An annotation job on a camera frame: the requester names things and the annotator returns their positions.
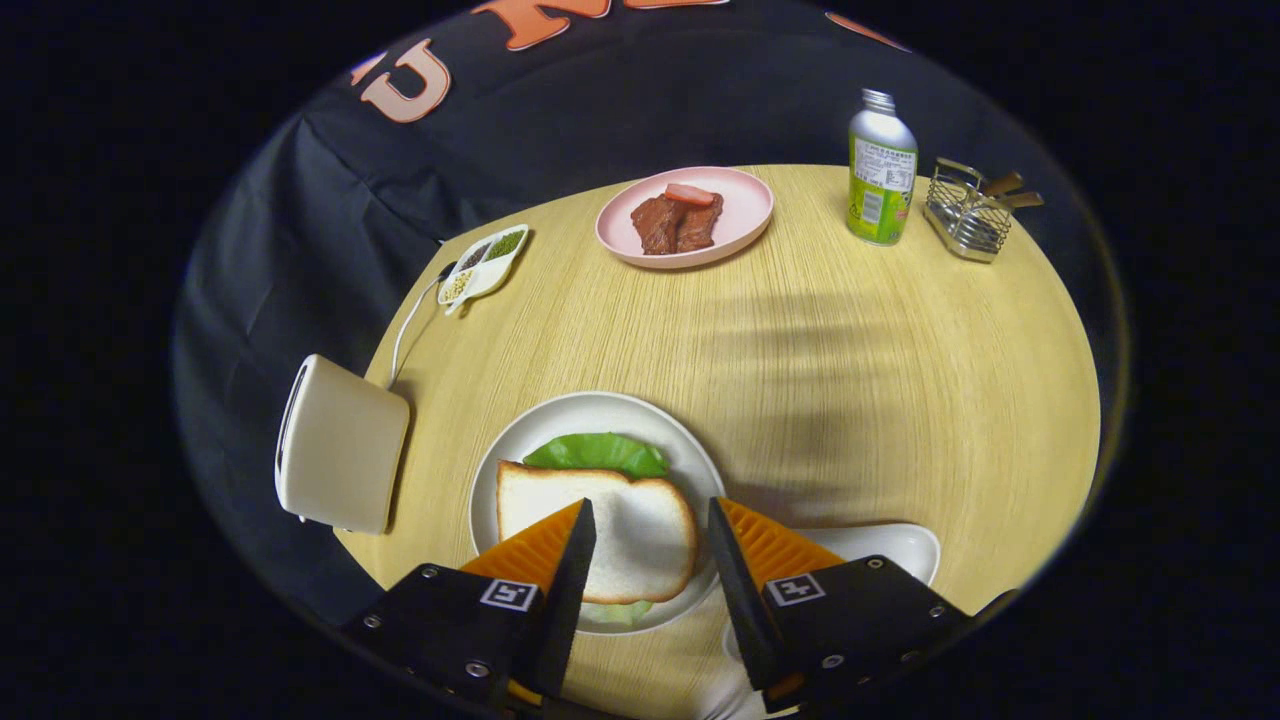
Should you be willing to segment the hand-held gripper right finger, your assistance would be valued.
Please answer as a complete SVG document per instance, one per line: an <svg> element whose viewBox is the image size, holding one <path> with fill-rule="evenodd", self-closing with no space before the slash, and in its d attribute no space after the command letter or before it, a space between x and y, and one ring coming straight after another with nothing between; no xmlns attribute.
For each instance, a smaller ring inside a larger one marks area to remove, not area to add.
<svg viewBox="0 0 1280 720"><path fill-rule="evenodd" d="M860 703L972 625L888 556L841 559L723 496L709 502L708 542L742 665L769 712Z"/></svg>

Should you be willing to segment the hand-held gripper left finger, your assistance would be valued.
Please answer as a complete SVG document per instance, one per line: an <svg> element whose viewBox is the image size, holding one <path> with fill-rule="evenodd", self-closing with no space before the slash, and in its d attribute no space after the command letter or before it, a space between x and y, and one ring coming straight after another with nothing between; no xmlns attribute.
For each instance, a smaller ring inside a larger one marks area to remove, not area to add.
<svg viewBox="0 0 1280 720"><path fill-rule="evenodd" d="M461 712L538 714L562 692L595 543L581 498L461 568L416 566L346 643Z"/></svg>

